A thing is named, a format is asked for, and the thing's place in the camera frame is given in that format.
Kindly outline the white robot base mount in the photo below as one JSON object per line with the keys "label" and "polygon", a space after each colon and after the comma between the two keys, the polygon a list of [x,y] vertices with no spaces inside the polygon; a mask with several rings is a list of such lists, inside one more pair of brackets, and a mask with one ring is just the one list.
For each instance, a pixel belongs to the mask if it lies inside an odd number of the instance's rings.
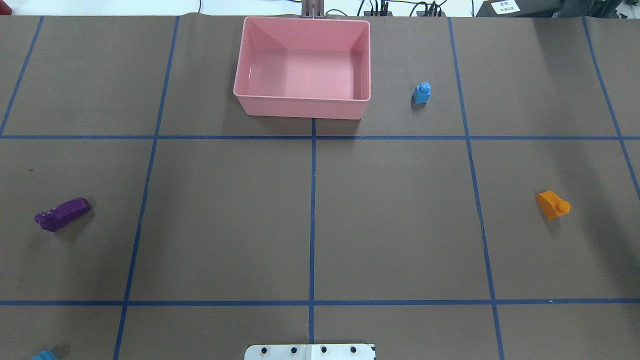
{"label": "white robot base mount", "polygon": [[247,347],[245,360],[375,360],[374,344],[255,344]]}

